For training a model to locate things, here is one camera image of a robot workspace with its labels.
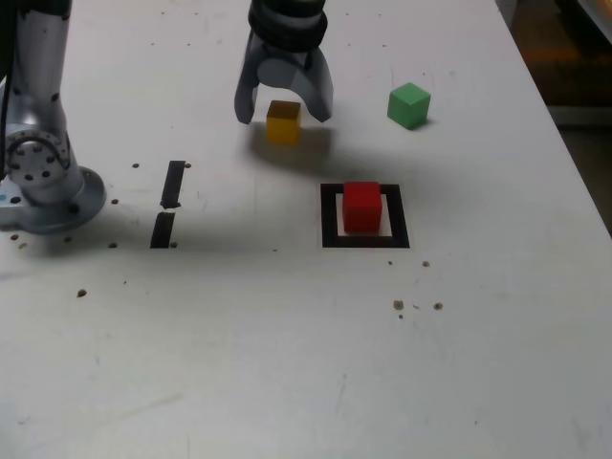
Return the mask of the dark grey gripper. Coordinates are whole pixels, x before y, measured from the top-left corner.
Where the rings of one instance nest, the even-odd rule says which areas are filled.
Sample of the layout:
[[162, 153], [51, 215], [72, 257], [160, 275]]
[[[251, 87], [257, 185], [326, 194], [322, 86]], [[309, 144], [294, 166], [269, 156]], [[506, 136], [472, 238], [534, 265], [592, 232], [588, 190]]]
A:
[[320, 48], [292, 53], [251, 34], [234, 97], [239, 122], [251, 123], [260, 85], [300, 96], [310, 115], [319, 122], [332, 118], [334, 87]]

